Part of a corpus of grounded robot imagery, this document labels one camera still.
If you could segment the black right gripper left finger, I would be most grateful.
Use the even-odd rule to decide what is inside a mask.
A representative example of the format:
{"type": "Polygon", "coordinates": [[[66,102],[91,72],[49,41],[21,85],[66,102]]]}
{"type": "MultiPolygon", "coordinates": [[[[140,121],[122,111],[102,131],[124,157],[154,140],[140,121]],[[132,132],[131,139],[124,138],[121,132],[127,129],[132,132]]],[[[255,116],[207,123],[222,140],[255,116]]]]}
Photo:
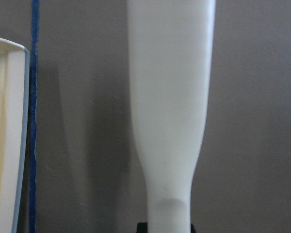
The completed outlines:
{"type": "Polygon", "coordinates": [[[137,224],[136,233],[147,233],[148,231],[148,223],[147,222],[139,222],[137,224]]]}

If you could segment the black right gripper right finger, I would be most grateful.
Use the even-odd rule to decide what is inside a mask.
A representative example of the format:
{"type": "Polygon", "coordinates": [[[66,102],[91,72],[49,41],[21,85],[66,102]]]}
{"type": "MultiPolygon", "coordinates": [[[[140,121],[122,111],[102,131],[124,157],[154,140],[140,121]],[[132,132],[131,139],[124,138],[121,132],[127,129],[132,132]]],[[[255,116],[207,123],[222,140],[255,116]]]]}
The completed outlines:
{"type": "Polygon", "coordinates": [[[191,233],[197,233],[197,231],[196,231],[196,229],[195,229],[193,224],[191,224],[191,233]]]}

